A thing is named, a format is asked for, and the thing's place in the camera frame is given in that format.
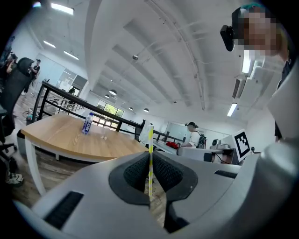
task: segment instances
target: metal railing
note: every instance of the metal railing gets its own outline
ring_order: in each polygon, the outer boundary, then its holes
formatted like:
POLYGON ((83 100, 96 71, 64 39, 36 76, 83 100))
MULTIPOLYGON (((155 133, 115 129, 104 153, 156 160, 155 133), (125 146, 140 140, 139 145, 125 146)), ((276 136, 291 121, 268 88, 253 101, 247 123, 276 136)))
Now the metal railing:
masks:
MULTIPOLYGON (((32 113, 32 123, 35 122, 36 120, 41 120, 43 118, 43 114, 48 115, 48 116, 53 115, 50 112, 45 111, 46 104, 52 105, 57 108, 57 110, 55 110, 54 113, 56 113, 56 112, 61 113, 63 111, 67 114, 72 114, 72 115, 75 115, 82 119, 85 119, 85 117, 80 114, 77 114, 76 111, 84 109, 84 108, 89 109, 89 110, 93 111, 94 116, 105 120, 104 123, 101 123, 100 120, 99 121, 93 120, 94 123, 96 123, 98 125, 102 125, 103 127, 115 129, 115 131, 117 131, 117 132, 122 131, 122 132, 126 132, 129 134, 134 134, 135 139, 138 139, 138 136, 139 136, 139 134, 136 132, 136 129, 138 129, 139 131, 141 130, 140 124, 135 123, 130 120, 127 120, 127 119, 124 119, 124 118, 121 118, 121 117, 111 114, 107 111, 104 111, 94 105, 87 103, 83 99, 76 97, 74 95, 71 95, 70 93, 67 93, 66 91, 60 90, 44 81, 43 81, 40 91, 36 97, 36 103, 35 103, 33 113, 32 113), (61 104, 59 104, 57 102, 58 101, 57 99, 48 100, 48 95, 50 92, 54 92, 55 94, 57 94, 58 96, 61 96, 63 98, 61 104), (135 132, 133 133, 131 131, 121 129, 122 124, 127 124, 130 126, 133 126, 135 128, 135 132)), ((168 139, 172 139, 173 141, 183 141, 183 142, 185 141, 184 139, 181 140, 181 139, 177 139, 175 137, 169 136, 169 132, 167 132, 167 134, 163 134, 161 132, 154 130, 154 133, 158 135, 157 138, 154 138, 157 141, 160 140, 160 137, 164 137, 163 141, 165 141, 165 142, 167 142, 168 139)))

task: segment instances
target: man wearing cap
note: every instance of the man wearing cap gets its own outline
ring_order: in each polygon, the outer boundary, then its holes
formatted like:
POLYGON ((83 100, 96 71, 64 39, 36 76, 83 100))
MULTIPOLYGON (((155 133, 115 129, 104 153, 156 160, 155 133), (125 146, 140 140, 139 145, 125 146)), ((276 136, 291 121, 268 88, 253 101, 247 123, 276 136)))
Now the man wearing cap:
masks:
POLYGON ((200 133, 196 130, 198 126, 194 122, 190 122, 189 124, 185 124, 188 126, 188 130, 191 132, 191 136, 188 142, 183 143, 180 147, 192 147, 196 148, 199 143, 200 133))
POLYGON ((34 80, 37 79, 38 75, 39 75, 39 72, 40 72, 40 64, 41 60, 40 59, 37 59, 36 60, 36 65, 32 68, 30 67, 30 76, 31 76, 31 81, 28 82, 28 84, 26 85, 25 89, 24 89, 24 92, 21 93, 21 95, 27 95, 27 92, 28 92, 28 89, 29 89, 29 86, 30 86, 30 83, 34 80))
MULTIPOLYGON (((291 71, 297 52, 283 26, 263 5, 251 3, 236 9, 232 13, 232 26, 224 25, 220 34, 228 51, 234 49, 235 40, 238 40, 245 49, 259 50, 265 56, 280 56, 285 66, 278 90, 291 71)), ((275 141, 282 138, 276 123, 274 134, 275 141)))

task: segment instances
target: yellow pole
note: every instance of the yellow pole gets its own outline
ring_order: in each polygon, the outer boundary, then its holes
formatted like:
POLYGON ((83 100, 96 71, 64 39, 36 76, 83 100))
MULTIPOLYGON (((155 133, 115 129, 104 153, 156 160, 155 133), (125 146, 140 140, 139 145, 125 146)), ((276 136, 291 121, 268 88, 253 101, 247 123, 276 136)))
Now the yellow pole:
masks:
POLYGON ((154 126, 149 125, 149 199, 153 197, 154 126))

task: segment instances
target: floor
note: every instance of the floor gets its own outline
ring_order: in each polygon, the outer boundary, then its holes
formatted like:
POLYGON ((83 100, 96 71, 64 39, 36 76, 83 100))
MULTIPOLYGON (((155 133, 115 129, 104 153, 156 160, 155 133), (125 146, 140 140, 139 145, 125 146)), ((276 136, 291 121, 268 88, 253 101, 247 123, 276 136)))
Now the floor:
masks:
MULTIPOLYGON (((30 88, 27 96, 19 97, 14 108, 14 115, 17 116, 15 119, 15 130, 10 136, 7 137, 6 143, 13 142, 17 144, 16 134, 22 127, 26 125, 25 112, 29 108, 34 107, 36 98, 32 97, 32 92, 33 89, 30 88)), ((17 161, 19 167, 18 173, 21 173, 24 176, 24 184, 19 188, 12 188, 13 197, 16 200, 24 203, 26 206, 31 207, 40 198, 40 195, 32 180, 26 156, 22 156, 19 151, 13 152, 12 149, 10 149, 9 154, 12 155, 17 161)), ((50 155, 39 150, 36 150, 36 159, 42 182, 47 191, 60 184, 63 180, 67 179, 79 169, 88 166, 86 163, 71 161, 65 158, 57 161, 54 155, 50 155)), ((154 182, 153 199, 151 201, 150 211, 158 223, 163 226, 166 194, 158 181, 154 180, 154 182)), ((148 194, 148 182, 145 193, 148 194)))

